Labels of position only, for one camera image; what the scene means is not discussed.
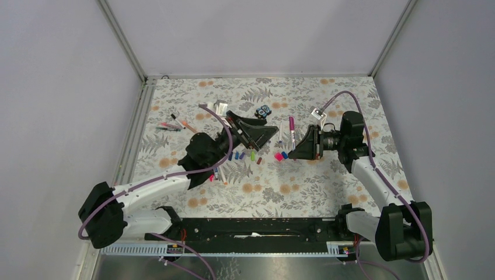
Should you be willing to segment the pink highlighter cap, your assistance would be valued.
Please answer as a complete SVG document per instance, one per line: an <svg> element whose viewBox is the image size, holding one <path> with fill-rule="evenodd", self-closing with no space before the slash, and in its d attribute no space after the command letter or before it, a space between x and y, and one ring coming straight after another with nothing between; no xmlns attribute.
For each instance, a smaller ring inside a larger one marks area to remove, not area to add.
<svg viewBox="0 0 495 280"><path fill-rule="evenodd" d="M283 155L282 155L281 153L276 153L276 154L274 155L274 157L275 157L275 159L276 159L277 161L279 161L279 162L280 162L280 161L282 161L282 160L284 160L284 157L283 157Z"/></svg>

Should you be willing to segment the orange tip white pen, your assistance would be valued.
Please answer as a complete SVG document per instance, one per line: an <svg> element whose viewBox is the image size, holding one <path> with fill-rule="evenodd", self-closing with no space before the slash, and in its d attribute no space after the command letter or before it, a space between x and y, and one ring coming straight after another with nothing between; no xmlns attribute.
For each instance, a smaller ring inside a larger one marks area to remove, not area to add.
<svg viewBox="0 0 495 280"><path fill-rule="evenodd" d="M226 179L226 173L225 173L225 170L222 166L219 166L218 167L218 171L219 171L219 174L221 176L221 180L223 182L224 185L227 185L228 184L228 181Z"/></svg>

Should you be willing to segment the orange pen group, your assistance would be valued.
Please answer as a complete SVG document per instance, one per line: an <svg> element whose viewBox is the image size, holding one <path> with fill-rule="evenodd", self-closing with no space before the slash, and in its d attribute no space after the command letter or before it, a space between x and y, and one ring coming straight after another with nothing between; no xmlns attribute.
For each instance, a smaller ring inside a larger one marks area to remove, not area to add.
<svg viewBox="0 0 495 280"><path fill-rule="evenodd" d="M187 122L183 121L183 122L182 122L182 124L183 124L183 126L184 126L185 128L187 128L188 130L190 130L192 133L194 133L194 134L196 134L196 133L197 133L197 130L196 130L196 129L194 129L193 127L191 127L191 126L190 126Z"/></svg>

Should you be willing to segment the magenta cap pen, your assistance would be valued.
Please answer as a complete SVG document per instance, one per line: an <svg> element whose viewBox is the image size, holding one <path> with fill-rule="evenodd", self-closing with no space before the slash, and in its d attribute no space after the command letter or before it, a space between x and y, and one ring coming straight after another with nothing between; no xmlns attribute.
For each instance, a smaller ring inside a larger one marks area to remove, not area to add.
<svg viewBox="0 0 495 280"><path fill-rule="evenodd" d="M296 143L295 143L295 120L294 120L294 117L289 116L288 121L289 121L290 135L291 135L292 150L295 150Z"/></svg>

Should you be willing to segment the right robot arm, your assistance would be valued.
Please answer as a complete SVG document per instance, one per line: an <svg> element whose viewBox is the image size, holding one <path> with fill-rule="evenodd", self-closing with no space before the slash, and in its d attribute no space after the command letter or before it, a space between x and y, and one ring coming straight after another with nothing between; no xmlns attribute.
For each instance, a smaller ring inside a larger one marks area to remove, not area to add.
<svg viewBox="0 0 495 280"><path fill-rule="evenodd" d="M318 125L308 126L301 142L288 157L318 160L325 151L336 151L339 162L365 187L380 210L374 217L345 205L339 210L335 233L342 240L356 234L375 243L385 261L425 261L433 252L432 211L426 202L406 201L374 162L371 146L364 141L366 125L361 113L347 111L340 128L324 131L326 114L315 108Z"/></svg>

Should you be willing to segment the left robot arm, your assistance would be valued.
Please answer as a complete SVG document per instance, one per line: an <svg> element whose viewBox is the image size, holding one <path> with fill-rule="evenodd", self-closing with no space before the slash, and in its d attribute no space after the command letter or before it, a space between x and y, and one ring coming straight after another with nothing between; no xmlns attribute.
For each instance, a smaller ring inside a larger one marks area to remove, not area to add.
<svg viewBox="0 0 495 280"><path fill-rule="evenodd" d="M78 237L89 240L96 249L122 237L151 233L168 240L177 238L181 225L170 210L164 206L143 210L142 206L163 195L202 185L237 146L259 151L279 131L276 126L268 126L266 120L240 117L231 111L226 112L225 118L217 114L214 117L223 126L216 138L195 133L185 148L185 156L160 175L113 187L105 181L96 184L78 211L82 222Z"/></svg>

